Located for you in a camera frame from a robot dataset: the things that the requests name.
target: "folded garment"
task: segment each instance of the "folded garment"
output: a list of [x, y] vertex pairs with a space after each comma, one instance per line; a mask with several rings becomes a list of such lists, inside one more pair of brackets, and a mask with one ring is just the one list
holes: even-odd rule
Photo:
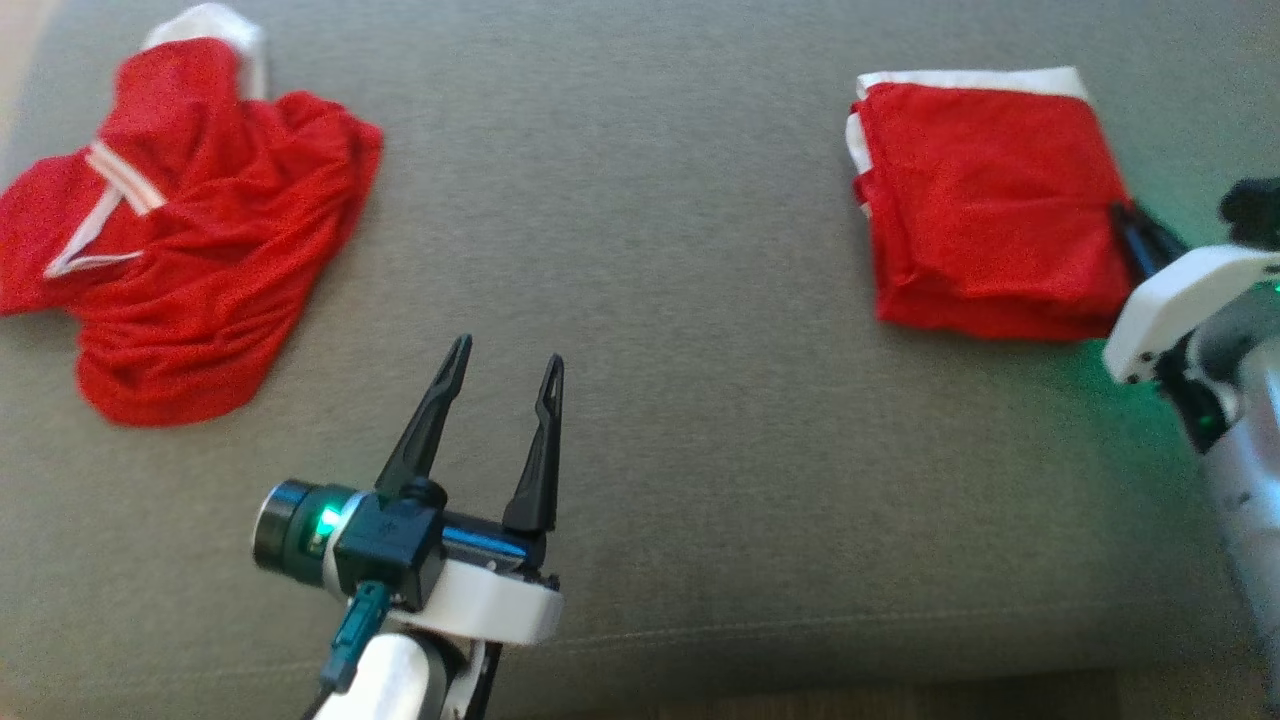
[[1124, 184], [1071, 68], [859, 78], [846, 127], [877, 314], [987, 338], [1106, 336], [1132, 284]]
[[0, 199], [0, 313], [78, 318], [79, 387], [113, 421], [251, 400], [372, 186], [376, 127], [307, 92], [242, 101], [239, 68], [219, 38], [142, 51], [97, 140]]

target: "black cable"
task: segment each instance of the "black cable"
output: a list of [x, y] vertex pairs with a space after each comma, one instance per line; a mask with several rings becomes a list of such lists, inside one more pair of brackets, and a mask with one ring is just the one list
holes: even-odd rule
[[315, 720], [315, 716], [320, 714], [320, 708], [324, 707], [324, 703], [329, 702], [330, 696], [333, 696], [333, 691], [326, 687], [321, 687], [320, 692], [316, 693], [316, 698], [312, 700], [311, 705], [308, 705], [302, 712], [301, 720]]

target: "folded red cloth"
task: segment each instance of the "folded red cloth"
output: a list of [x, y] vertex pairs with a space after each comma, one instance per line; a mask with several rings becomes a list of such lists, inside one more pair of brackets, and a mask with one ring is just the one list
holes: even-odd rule
[[1078, 99], [882, 82], [854, 110], [881, 319], [986, 338], [1105, 337], [1132, 284], [1125, 200]]
[[[372, 186], [376, 127], [307, 92], [241, 101], [237, 67], [211, 38], [133, 56], [99, 140], [0, 199], [0, 250], [24, 243], [0, 254], [0, 313], [78, 318], [79, 387], [113, 421], [195, 423], [251, 400]], [[113, 197], [127, 202], [93, 233], [91, 208]], [[77, 233], [92, 237], [73, 247]]]

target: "gray upholstery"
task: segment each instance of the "gray upholstery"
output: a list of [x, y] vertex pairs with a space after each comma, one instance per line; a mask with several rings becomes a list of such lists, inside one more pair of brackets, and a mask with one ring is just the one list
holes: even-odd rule
[[[438, 471], [497, 514], [567, 365], [559, 638], [493, 712], [1203, 656], [1245, 637], [1194, 465], [1097, 345], [873, 318], [858, 73], [1075, 64], [1194, 242], [1280, 170], [1280, 6], [1187, 0], [242, 0], [275, 92], [387, 132], [360, 232], [259, 397], [110, 427], [74, 327], [0, 322], [0, 701], [27, 720], [294, 716], [340, 609], [255, 570], [287, 477], [367, 483], [449, 341]], [[70, 0], [6, 178], [84, 143], [184, 0]]]

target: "blue strip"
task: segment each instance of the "blue strip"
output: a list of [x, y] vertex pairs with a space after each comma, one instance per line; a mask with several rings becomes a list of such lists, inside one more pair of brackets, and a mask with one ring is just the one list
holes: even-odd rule
[[511, 544], [509, 542], [495, 539], [489, 536], [481, 536], [480, 533], [470, 533], [461, 528], [444, 528], [444, 539], [458, 544], [488, 550], [489, 552], [511, 555], [513, 557], [520, 557], [521, 560], [529, 555], [529, 552], [518, 544]]

